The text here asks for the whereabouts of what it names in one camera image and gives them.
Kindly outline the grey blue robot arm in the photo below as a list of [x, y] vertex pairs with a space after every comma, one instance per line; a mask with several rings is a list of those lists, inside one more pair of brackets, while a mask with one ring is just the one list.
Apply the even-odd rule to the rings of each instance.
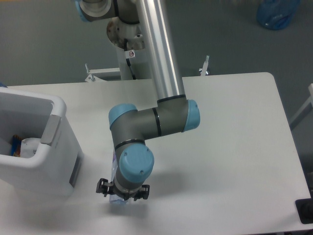
[[196, 129], [200, 111], [187, 99], [172, 45], [166, 3], [163, 0], [78, 0], [82, 20], [118, 17], [128, 25], [140, 25], [148, 65], [156, 90], [157, 106], [138, 110], [133, 104], [119, 104], [109, 111], [117, 170], [112, 181], [101, 178], [96, 192], [117, 195], [123, 200], [149, 197], [145, 180], [154, 167], [154, 156], [145, 141]]

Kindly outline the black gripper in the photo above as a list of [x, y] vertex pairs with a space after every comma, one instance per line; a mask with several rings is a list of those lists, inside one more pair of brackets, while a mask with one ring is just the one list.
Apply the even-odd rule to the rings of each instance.
[[150, 185], [142, 185], [141, 187], [134, 190], [120, 191], [114, 185], [114, 182], [109, 182], [107, 179], [100, 178], [95, 192], [103, 194], [104, 197], [107, 195], [117, 195], [124, 201], [127, 201], [130, 198], [133, 198], [134, 201], [139, 199], [147, 200], [150, 194]]

